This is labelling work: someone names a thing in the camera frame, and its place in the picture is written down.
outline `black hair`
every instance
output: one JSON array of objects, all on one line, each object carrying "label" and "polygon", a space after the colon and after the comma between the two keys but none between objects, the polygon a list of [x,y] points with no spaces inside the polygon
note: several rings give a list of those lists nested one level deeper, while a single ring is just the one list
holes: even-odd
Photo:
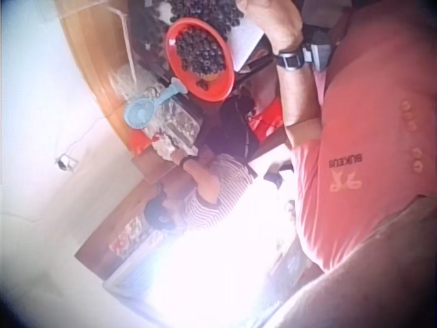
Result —
[{"label": "black hair", "polygon": [[428,25],[437,29],[437,1],[436,0],[416,0],[420,11],[425,15]]},{"label": "black hair", "polygon": [[144,208],[144,218],[155,230],[174,230],[176,224],[171,220],[169,211],[163,206],[167,195],[161,191],[159,195],[152,198]]}]

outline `wristwatch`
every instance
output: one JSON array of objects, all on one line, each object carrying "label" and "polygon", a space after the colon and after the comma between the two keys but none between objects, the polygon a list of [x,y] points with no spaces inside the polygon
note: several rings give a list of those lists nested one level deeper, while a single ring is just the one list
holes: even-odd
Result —
[{"label": "wristwatch", "polygon": [[197,156],[193,156],[193,155],[188,155],[187,157],[184,157],[180,162],[179,162],[179,166],[181,169],[184,169],[184,164],[185,162],[189,161],[189,160],[197,160]]},{"label": "wristwatch", "polygon": [[305,56],[302,46],[299,46],[295,51],[279,51],[274,59],[276,60],[276,65],[284,67],[285,70],[288,71],[298,70],[305,65]]}]

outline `printed logo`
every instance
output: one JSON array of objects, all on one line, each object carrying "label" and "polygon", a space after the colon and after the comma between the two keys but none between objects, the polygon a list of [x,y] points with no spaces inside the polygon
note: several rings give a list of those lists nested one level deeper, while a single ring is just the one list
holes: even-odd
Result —
[{"label": "printed logo", "polygon": [[332,159],[329,161],[329,168],[332,169],[334,167],[341,167],[346,165],[353,165],[355,163],[360,163],[363,161],[363,155],[350,155],[347,157],[341,157],[340,159]]},{"label": "printed logo", "polygon": [[330,192],[336,193],[340,190],[345,189],[361,189],[363,186],[363,181],[361,180],[355,180],[355,172],[348,174],[348,177],[346,178],[346,181],[343,183],[341,177],[343,176],[343,171],[335,172],[334,170],[331,171],[333,173],[333,183],[330,186]]}]

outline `pink t-shirt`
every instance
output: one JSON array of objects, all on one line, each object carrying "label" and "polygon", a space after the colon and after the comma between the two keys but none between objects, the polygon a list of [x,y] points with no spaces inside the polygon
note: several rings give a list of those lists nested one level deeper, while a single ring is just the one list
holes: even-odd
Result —
[{"label": "pink t-shirt", "polygon": [[390,214],[435,195],[437,34],[408,6],[354,14],[326,74],[322,137],[293,149],[298,234],[325,271]]}]

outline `black and white striped shirt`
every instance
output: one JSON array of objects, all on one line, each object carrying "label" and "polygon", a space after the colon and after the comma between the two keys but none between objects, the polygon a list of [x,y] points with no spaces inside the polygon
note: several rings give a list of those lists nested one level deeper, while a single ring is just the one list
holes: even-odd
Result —
[{"label": "black and white striped shirt", "polygon": [[196,188],[185,199],[184,220],[188,230],[210,228],[224,220],[253,182],[249,169],[227,154],[218,155],[210,169],[220,180],[218,202],[207,203]]}]

